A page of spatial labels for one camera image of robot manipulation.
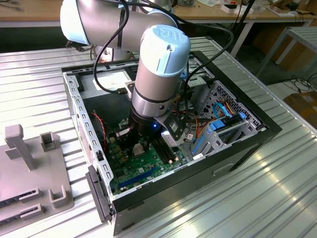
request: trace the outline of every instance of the red wire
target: red wire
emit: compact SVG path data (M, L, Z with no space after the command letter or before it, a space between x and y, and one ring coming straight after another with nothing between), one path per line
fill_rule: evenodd
M198 120L198 118L196 118L196 120L197 120L197 123L196 123L196 129L195 129L195 132L196 132L196 135L195 135L195 139L197 139L197 136L198 136L198 132L199 132L199 120Z
M100 121L101 127L103 128L103 131L104 131L104 152L106 152L106 130L104 128L103 120L96 113L91 113L91 114L94 115Z
M203 131L203 129L205 128L205 126L206 126L209 122L211 122L211 121L212 121L212 120L207 121L207 122L202 126L202 129L200 130L200 132ZM196 134L196 139L198 139L198 135L201 134L200 132Z

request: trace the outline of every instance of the blue pcie slot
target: blue pcie slot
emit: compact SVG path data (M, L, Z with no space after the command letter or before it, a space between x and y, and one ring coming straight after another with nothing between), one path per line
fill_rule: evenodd
M118 187L128 186L128 185L130 185L132 183L135 183L135 182L137 182L137 181L139 181L141 179L144 179L144 178L146 178L148 176L151 176L153 174L154 170L156 170L156 169L157 169L157 167L154 167L151 170L149 170L147 172L144 172L143 174L137 175L134 178L131 178L131 179L125 181L125 182L121 182L121 183L118 184Z

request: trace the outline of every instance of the open computer tower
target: open computer tower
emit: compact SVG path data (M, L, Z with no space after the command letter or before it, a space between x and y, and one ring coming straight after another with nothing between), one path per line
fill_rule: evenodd
M190 71L207 60L201 52L192 52ZM109 62L98 65L97 75L108 88L133 85L137 68L138 59ZM193 118L184 143L169 148L161 138L142 139L138 148L122 149L115 135L128 123L131 101L126 95L101 90L92 71L92 65L62 70L71 116L89 165L86 177L100 219L114 224L114 235L235 170L281 131L210 63L188 83ZM181 77L175 93L183 87ZM221 117L221 106L215 106L219 104L230 115ZM175 103L175 109L182 107ZM199 135L194 116L206 122Z

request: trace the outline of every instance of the blue drive bracket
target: blue drive bracket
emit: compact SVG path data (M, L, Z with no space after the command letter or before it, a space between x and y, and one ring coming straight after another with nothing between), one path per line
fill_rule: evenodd
M225 124L221 120L216 120L216 121L213 121L213 122L210 123L210 127L211 127L211 129L213 131L215 131L215 130L217 130L219 128L222 128L224 126L225 126Z
M239 113L239 116L241 117L242 120L244 120L245 118L247 118L247 116L244 113Z
M182 71L181 72L181 74L180 74L180 77L179 77L179 79L181 79L181 80L184 80L184 79L186 79L187 78L187 73L186 73L186 71Z
M200 145L202 144L202 142L204 141L204 139L205 139L205 136L203 135L203 136L200 138L198 144L195 146L194 150L192 151L193 154L195 154L195 153L197 152L198 148L200 147Z

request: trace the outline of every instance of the motherboard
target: motherboard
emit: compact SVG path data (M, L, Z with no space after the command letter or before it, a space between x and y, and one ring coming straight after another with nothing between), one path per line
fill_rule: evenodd
M141 138L133 148L122 149L114 132L108 133L106 144L106 157L114 175L110 183L114 195L188 163L179 148L168 148L162 138L148 145L145 138Z

